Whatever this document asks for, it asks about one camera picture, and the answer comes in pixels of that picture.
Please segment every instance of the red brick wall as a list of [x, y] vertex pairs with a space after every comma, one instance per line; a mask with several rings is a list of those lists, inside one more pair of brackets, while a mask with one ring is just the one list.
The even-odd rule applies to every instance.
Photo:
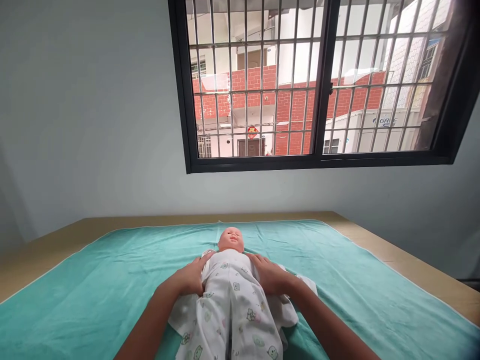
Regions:
[[[265, 66], [263, 68], [263, 89], [264, 90], [272, 90], [275, 89], [275, 81], [276, 81], [276, 71], [277, 66]], [[219, 91], [226, 91], [228, 90], [229, 84], [229, 74], [220, 74], [218, 76], [218, 87]], [[336, 85], [337, 84], [336, 78], [332, 79], [331, 81]], [[375, 72], [372, 77], [372, 84], [379, 85], [383, 84], [385, 80], [385, 73], [384, 72]], [[212, 87], [211, 81], [212, 78], [209, 78], [209, 83], [205, 83], [205, 78], [202, 79], [202, 87], [203, 91], [205, 92], [206, 87]], [[244, 91], [245, 90], [245, 71], [238, 70], [232, 71], [231, 73], [231, 81], [232, 81], [232, 90], [233, 91]], [[259, 90], [260, 89], [260, 68], [250, 68], [248, 69], [247, 74], [247, 89], [248, 90]], [[340, 79], [340, 85], [344, 85], [344, 78]], [[355, 85], [364, 85], [368, 84], [369, 76], [365, 75], [362, 78], [358, 79], [355, 82]], [[311, 81], [310, 87], [315, 87], [316, 82]], [[303, 83], [295, 83], [294, 90], [293, 90], [293, 103], [291, 109], [291, 125], [290, 130], [303, 130], [304, 126], [304, 113], [305, 113], [305, 97], [306, 91], [304, 90], [295, 90], [295, 88], [305, 88], [307, 84]], [[285, 125], [278, 125], [278, 123], [288, 122], [290, 118], [290, 91], [281, 91], [281, 89], [290, 89], [290, 85], [280, 85], [280, 91], [278, 92], [278, 106], [277, 106], [277, 131], [287, 131], [289, 129], [288, 124]], [[199, 80], [193, 80], [193, 92], [198, 94], [200, 92]], [[263, 93], [263, 105], [275, 105], [275, 96], [274, 93], [264, 92]], [[334, 90], [331, 94], [329, 101], [328, 101], [328, 110], [327, 110], [327, 119], [331, 119], [334, 115], [334, 108], [335, 108], [335, 99], [337, 96], [337, 90]], [[345, 115], [349, 112], [350, 106], [350, 97], [352, 96], [351, 89], [341, 89], [338, 95], [338, 106], [336, 109], [336, 117]], [[363, 110], [365, 106], [365, 100], [367, 96], [367, 88], [357, 88], [355, 90], [355, 94], [353, 96], [353, 104], [352, 104], [352, 112], [357, 110]], [[370, 94], [368, 97], [368, 104], [367, 109], [378, 109], [380, 106], [380, 97], [382, 96], [382, 88], [381, 87], [372, 87], [370, 89]], [[307, 101], [307, 108], [306, 108], [306, 121], [305, 121], [305, 130], [312, 129], [312, 116], [314, 110], [314, 100], [315, 100], [315, 91], [308, 92], [308, 101]], [[200, 104], [200, 96], [194, 96], [195, 101], [195, 116], [197, 121], [200, 123], [201, 121], [201, 104]], [[247, 106], [248, 107], [257, 107], [260, 106], [260, 93], [249, 93], [247, 99]], [[231, 113], [231, 109], [241, 109], [245, 107], [245, 95], [244, 94], [232, 94], [231, 104], [229, 102], [229, 95], [227, 94], [219, 94], [218, 95], [218, 116], [219, 117], [226, 117], [229, 116]], [[217, 117], [217, 110], [215, 105], [215, 95], [205, 95], [203, 96], [203, 117], [204, 119], [211, 119]], [[289, 136], [288, 133], [278, 133], [276, 134], [275, 139], [275, 154], [276, 155], [286, 155], [287, 154], [287, 147], [288, 142], [290, 142], [290, 155], [299, 155], [301, 153], [301, 146], [302, 146], [302, 137], [303, 134], [301, 132], [295, 133], [292, 132]], [[303, 146], [303, 154], [310, 153], [310, 132], [305, 133], [304, 139], [304, 146]]]

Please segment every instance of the gree logo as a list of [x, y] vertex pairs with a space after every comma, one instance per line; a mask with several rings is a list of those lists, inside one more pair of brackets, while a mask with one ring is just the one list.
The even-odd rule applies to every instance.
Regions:
[[[397, 122], [397, 120], [398, 120], [397, 118], [394, 118], [391, 126], [395, 126], [395, 123]], [[375, 124], [376, 121], [377, 121], [377, 118], [374, 118], [372, 120], [372, 123]], [[389, 126], [390, 126], [390, 118], [389, 117], [384, 117], [384, 118], [380, 119], [380, 123], [378, 124], [379, 128], [388, 128]]]

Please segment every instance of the window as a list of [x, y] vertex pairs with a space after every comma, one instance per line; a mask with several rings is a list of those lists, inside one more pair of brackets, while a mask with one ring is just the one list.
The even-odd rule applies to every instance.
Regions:
[[169, 0], [187, 172], [452, 164], [480, 89], [460, 3]]
[[425, 57], [423, 58], [420, 66], [420, 76], [418, 77], [419, 80], [426, 79], [430, 75], [430, 67], [432, 66], [432, 60], [434, 59], [435, 49], [439, 43], [438, 40], [435, 41], [436, 42], [434, 45], [429, 45], [426, 49]]
[[212, 157], [212, 144], [210, 142], [210, 135], [198, 136], [198, 157], [199, 158]]
[[200, 60], [200, 71], [199, 71], [199, 66], [197, 65], [196, 62], [191, 64], [191, 78], [192, 79], [198, 79], [199, 76], [203, 77], [207, 75], [207, 63], [205, 60]]
[[333, 139], [331, 146], [330, 140], [325, 140], [323, 142], [323, 153], [324, 154], [336, 154], [339, 152], [340, 139]]

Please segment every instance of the hand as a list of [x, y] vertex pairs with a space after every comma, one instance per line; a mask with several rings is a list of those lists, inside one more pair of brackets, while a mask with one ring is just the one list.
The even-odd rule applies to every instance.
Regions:
[[177, 270], [167, 281], [174, 284], [180, 295], [197, 294], [201, 297], [204, 293], [204, 286], [200, 276], [205, 264], [213, 254], [215, 251], [210, 251], [204, 257], [197, 257], [187, 266]]
[[255, 265], [260, 276], [258, 282], [266, 295], [288, 294], [291, 285], [294, 285], [297, 280], [294, 275], [260, 254], [247, 253], [246, 255]]

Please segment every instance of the glass pane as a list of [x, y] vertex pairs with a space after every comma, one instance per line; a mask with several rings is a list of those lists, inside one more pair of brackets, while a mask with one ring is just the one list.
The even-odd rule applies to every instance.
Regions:
[[[432, 135], [435, 126], [424, 125], [436, 124], [461, 51], [460, 39], [445, 31], [454, 2], [424, 0], [419, 6], [418, 0], [404, 1], [400, 9], [401, 0], [387, 1], [385, 7], [382, 1], [370, 1], [365, 23], [365, 0], [352, 1], [350, 8], [348, 1], [341, 2], [326, 154], [428, 149], [428, 132]], [[437, 72], [446, 76], [435, 77]], [[420, 148], [423, 126], [427, 140]]]
[[212, 10], [195, 0], [195, 14], [186, 4], [189, 36], [199, 39], [190, 41], [196, 125], [210, 136], [209, 156], [309, 154], [323, 3], [264, 1], [262, 12], [262, 0], [213, 0]]

